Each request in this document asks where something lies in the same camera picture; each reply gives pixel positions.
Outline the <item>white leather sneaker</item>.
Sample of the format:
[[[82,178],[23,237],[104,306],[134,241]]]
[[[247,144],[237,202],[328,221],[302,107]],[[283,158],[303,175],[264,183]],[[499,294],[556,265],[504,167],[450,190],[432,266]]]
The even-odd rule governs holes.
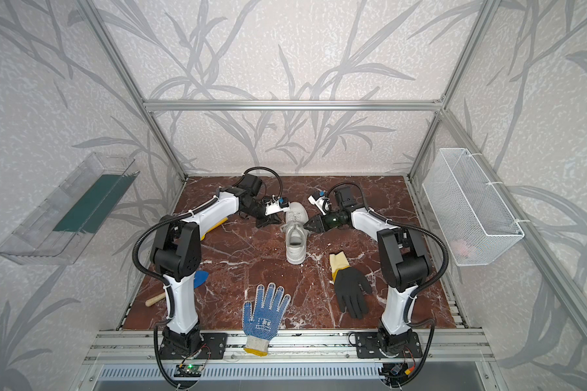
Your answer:
[[[281,230],[285,234],[286,259],[293,265],[300,265],[307,256],[308,231],[304,225],[309,221],[308,212],[298,202],[290,203],[285,213],[285,225]]]

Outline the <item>grey-white shoelace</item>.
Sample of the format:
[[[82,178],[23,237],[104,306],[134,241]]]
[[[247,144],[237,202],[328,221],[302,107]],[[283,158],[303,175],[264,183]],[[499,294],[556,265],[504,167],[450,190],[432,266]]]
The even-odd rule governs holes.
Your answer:
[[[301,218],[298,215],[285,219],[285,224],[280,227],[280,231],[285,235],[287,246],[299,247],[307,243],[310,234],[310,231],[304,227],[307,222],[308,218]]]

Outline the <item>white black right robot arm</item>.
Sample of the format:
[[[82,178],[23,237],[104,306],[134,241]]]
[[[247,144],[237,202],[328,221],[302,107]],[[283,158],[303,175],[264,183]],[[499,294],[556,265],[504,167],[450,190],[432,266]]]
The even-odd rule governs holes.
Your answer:
[[[341,182],[327,192],[312,193],[308,200],[320,213],[304,228],[321,234],[349,226],[376,241],[381,271],[389,287],[379,326],[382,336],[402,337],[414,327],[432,325],[432,319],[413,323],[413,306],[417,295],[439,281],[448,269],[448,247],[420,226],[398,223],[377,213],[366,199],[359,203],[352,194],[353,187],[359,185]]]

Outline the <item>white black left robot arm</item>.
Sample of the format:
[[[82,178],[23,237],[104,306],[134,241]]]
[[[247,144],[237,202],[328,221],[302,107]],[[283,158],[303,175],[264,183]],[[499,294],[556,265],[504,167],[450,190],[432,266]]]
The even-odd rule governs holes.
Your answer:
[[[229,217],[242,213],[256,220],[258,228],[280,222],[278,214],[290,207],[279,192],[259,198],[261,178],[243,174],[228,187],[221,187],[210,200],[185,213],[161,218],[135,242],[131,258],[135,268],[160,281],[166,296],[167,316],[161,325],[167,338],[187,340],[200,335],[195,308],[194,280],[202,262],[202,240]]]

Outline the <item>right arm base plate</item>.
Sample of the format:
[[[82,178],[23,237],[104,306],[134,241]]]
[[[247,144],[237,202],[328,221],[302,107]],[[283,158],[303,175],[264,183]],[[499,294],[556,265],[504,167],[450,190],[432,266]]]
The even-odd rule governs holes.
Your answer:
[[[422,343],[413,330],[399,335],[354,332],[357,358],[422,358]]]

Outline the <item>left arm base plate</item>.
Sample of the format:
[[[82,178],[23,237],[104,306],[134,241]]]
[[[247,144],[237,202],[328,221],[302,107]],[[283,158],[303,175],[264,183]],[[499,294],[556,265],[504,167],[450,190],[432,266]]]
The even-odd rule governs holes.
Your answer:
[[[164,334],[159,355],[162,360],[203,359],[221,360],[226,350],[228,334],[207,332],[181,335]]]

